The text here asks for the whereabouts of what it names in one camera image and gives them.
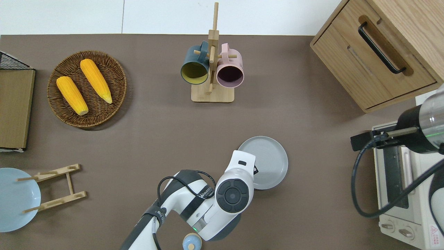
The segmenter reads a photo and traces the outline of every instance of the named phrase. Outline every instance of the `mug handle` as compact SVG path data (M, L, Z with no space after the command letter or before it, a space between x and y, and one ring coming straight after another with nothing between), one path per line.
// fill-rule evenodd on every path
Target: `mug handle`
M203 41L202 44L200 45L200 55L198 57L198 61L203 62L206 58L207 53L208 53L208 42Z
M228 59L228 51L229 50L230 50L230 47L228 46L228 43L222 44L221 56L222 56L222 63L223 64L227 64L230 62L230 60Z

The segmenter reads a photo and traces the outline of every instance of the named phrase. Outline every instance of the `table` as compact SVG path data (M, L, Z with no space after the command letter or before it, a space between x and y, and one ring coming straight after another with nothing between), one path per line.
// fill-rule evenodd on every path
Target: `table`
M118 249L165 176L199 169L216 180L233 150L250 137L276 139L288 173L256 191L234 231L204 249L414 249L361 217L350 195L357 155L349 137L396 120L408 100L364 114L310 49L312 36L220 36L241 52L245 81L230 104L194 103L179 74L186 49L204 35L1 36L0 49L36 72L28 150L2 153L0 167L29 174L80 163L74 189L88 197L39 212L0 234L0 249ZM124 67L128 93L117 114L93 131L62 123L46 99L49 76L82 50L109 53ZM358 176L360 202L377 206L373 156ZM67 195L63 178L42 183L42 202ZM174 212L158 231L163 249L180 249L192 229Z

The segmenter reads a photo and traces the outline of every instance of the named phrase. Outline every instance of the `oven knob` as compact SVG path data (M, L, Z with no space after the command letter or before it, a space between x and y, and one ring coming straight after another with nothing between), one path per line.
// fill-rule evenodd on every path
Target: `oven knob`
M393 225L390 224L381 224L381 227L384 227L386 229L393 229Z
M379 222L379 226L382 228L388 229L388 231L390 231L392 233L395 231L395 225L393 224L393 222L391 220L388 220L386 223Z
M407 237L409 240L413 240L415 238L413 229L409 226L406 226L404 229L399 229L398 232L403 236Z

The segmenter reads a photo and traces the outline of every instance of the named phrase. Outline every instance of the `yellow corn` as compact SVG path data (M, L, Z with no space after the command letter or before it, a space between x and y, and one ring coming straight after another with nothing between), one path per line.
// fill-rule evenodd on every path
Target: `yellow corn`
M65 100L78 115L88 113L85 100L70 77L59 77L56 83Z
M111 92L107 82L91 59L83 59L80 62L80 68L85 74L95 92L104 99L107 103L112 103Z

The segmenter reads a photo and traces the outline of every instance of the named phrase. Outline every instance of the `round woven tray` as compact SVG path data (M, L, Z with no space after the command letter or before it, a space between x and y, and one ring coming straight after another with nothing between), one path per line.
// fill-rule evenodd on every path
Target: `round woven tray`
M105 78L111 92L113 102L107 103L94 91L80 69L80 61L89 58L95 62ZM78 115L66 102L56 85L59 77L70 77L88 106L88 113ZM122 106L127 92L127 78L122 66L110 55L100 51L81 51L63 60L52 72L48 82L48 102L54 114L64 123L89 128L109 120Z

